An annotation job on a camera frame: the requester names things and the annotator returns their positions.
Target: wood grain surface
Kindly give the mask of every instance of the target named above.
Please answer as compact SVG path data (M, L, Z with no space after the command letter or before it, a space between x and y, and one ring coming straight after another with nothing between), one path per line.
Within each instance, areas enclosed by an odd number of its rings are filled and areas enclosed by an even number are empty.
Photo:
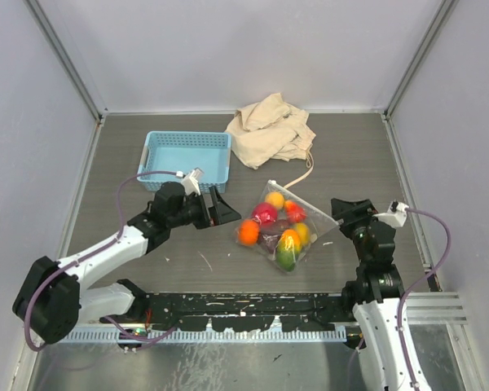
M69 253L117 230L114 192L121 181L136 173L149 131L221 132L231 119L231 115L209 114L109 116L99 137ZM331 212L333 197L369 198L379 210L394 199L403 199L380 116L311 114L308 125L317 134L312 148L315 169L291 191L326 213ZM227 191L222 196L248 215L268 179L283 185L305 172L302 160L269 160L253 170L232 154ZM134 181L122 195L125 216L143 211L152 198L151 192ZM338 229L319 239L306 260L293 273L285 274L259 253L236 244L235 228L236 224L226 224L202 231L193 226L175 229L168 242L113 271L96 286L130 279L149 292L340 292L348 279L355 278L358 261L353 244ZM398 230L395 243L395 264L408 286L424 273L409 223Z

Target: cloth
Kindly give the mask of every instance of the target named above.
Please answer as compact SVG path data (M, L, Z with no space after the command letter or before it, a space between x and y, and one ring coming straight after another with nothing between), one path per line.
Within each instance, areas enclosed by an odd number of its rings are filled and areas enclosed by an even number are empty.
M286 103L277 93L237 110L225 131L231 134L237 158L258 169L269 159L306 159L315 137L307 119L308 112Z

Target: light blue plastic basket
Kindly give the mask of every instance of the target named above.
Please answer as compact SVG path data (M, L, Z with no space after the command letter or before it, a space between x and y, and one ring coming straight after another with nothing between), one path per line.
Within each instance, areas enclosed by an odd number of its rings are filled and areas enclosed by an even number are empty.
M231 136L212 132L169 132L153 131L147 134L138 174L148 171L183 171L185 174L196 167L205 174L200 189L209 192L216 186L220 193L227 187L230 169ZM149 191L157 191L164 182L180 179L166 174L138 177Z

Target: white mark on table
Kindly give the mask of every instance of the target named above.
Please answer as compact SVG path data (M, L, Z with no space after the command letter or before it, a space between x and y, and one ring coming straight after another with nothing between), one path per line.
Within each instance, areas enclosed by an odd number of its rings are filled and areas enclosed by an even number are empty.
M210 271L213 273L214 271L212 270L212 266L209 264L208 259L206 259L206 257L205 257L203 254L201 254L201 251L198 251L197 253L198 253L199 255L201 255L201 258L203 258L203 259L205 260L206 264L207 264L207 265L209 266L209 268L210 268Z

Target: transparent plastic bag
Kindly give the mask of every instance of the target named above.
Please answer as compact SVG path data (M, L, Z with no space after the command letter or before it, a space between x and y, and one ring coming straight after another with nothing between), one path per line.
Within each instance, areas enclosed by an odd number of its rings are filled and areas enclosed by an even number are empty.
M336 226L326 213L270 180L252 213L236 229L236 238L281 270L293 271L310 246Z

